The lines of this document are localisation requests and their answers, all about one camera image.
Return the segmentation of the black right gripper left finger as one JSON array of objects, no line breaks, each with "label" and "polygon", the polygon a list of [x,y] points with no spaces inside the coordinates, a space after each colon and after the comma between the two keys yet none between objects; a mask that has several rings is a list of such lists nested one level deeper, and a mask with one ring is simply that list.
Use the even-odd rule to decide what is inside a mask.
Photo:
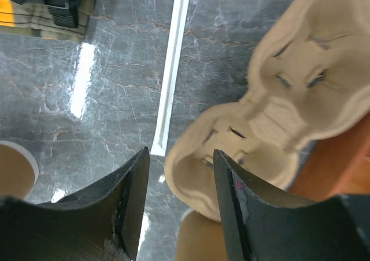
[{"label": "black right gripper left finger", "polygon": [[2,260],[135,260],[149,178],[140,150],[120,168],[58,202],[1,197]]}]

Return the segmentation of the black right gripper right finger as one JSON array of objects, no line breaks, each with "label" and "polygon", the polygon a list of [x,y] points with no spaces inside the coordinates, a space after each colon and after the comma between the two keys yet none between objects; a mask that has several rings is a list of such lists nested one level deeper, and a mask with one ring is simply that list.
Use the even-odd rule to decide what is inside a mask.
[{"label": "black right gripper right finger", "polygon": [[221,150],[214,178],[229,260],[368,260],[369,196],[315,202],[271,185]]}]

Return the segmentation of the brown paper coffee cup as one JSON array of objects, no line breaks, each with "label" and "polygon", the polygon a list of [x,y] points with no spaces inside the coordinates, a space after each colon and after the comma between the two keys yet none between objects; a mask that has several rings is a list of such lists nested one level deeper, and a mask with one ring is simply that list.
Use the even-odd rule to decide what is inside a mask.
[{"label": "brown paper coffee cup", "polygon": [[1,140],[1,196],[25,199],[38,176],[39,166],[28,149]]}]

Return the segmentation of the cardboard cup carrier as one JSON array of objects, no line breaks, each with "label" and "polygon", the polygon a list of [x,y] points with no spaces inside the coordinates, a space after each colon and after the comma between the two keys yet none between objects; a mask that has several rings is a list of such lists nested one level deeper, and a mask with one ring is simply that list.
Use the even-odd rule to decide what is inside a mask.
[{"label": "cardboard cup carrier", "polygon": [[369,0],[294,0],[254,49],[246,94],[203,112],[167,154],[170,190],[219,221],[213,152],[287,189],[300,151],[369,111]]}]

